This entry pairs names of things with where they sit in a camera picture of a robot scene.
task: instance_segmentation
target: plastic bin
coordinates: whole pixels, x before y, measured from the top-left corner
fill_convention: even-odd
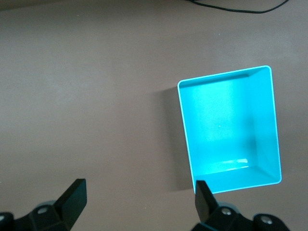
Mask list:
[[[212,193],[282,180],[271,68],[178,83],[192,183]]]

